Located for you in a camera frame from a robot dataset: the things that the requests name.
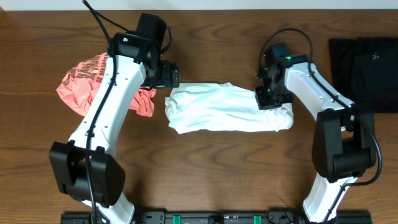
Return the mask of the white t-shirt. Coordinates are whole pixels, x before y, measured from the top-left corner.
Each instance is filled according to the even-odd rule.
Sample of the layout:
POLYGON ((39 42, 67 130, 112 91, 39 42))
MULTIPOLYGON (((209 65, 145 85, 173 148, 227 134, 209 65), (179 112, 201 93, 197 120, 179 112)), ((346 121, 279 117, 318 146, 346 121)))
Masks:
POLYGON ((169 126, 179 134, 208 131, 263 132, 290 129, 291 103, 260 110, 255 92, 232 83, 181 83, 165 98, 169 126))

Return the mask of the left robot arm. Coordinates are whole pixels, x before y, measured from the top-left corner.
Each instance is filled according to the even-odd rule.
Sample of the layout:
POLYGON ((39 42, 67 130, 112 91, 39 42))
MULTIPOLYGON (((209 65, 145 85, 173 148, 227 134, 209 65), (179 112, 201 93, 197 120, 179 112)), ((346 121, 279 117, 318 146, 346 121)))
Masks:
POLYGON ((129 105, 140 87, 176 88, 176 63, 162 60, 170 27, 143 13, 137 28, 110 38, 99 90, 83 121, 66 143, 54 142, 49 159, 58 188, 91 207, 63 214, 61 223, 134 223, 135 207, 123 194, 126 173, 114 158, 129 105))

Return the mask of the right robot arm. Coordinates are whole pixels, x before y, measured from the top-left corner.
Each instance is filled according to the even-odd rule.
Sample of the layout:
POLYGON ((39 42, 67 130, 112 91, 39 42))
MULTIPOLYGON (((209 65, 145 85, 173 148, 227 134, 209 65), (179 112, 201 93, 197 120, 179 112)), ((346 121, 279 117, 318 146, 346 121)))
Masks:
POLYGON ((256 100, 262 110, 281 108, 297 97, 315 120, 312 162, 317 172, 295 223, 372 223, 369 212, 338 211, 350 187, 373 166, 381 151, 374 116, 341 95, 318 73, 310 56, 291 55, 283 43, 264 46, 259 56, 256 100))

